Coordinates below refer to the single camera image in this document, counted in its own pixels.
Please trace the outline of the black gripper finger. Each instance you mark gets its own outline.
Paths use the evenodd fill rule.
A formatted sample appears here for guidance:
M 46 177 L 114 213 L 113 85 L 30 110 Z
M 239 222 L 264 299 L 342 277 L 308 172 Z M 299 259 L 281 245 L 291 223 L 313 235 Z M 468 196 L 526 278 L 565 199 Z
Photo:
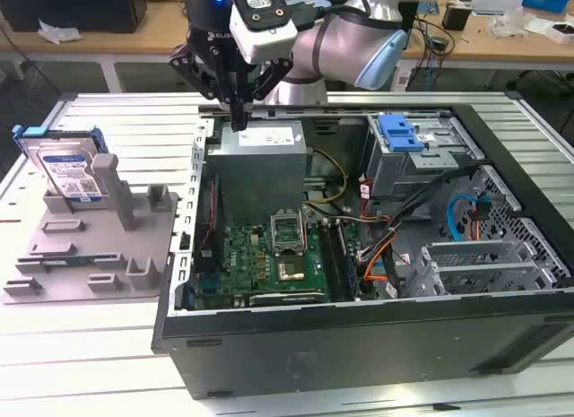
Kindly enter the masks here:
M 251 82 L 248 77 L 240 77 L 240 129 L 245 130 L 248 124 L 247 106 L 254 100 L 263 100 L 272 89 L 290 72 L 292 69 L 291 59 L 275 59 L 270 65 L 253 79 Z
M 207 59 L 198 63 L 198 58 L 190 44 L 182 44 L 173 50 L 169 64 L 206 99 L 218 100 L 220 107 L 229 112 L 231 128 L 240 130 L 237 85 L 226 67 L 223 49 L 210 46 L 207 48 Z

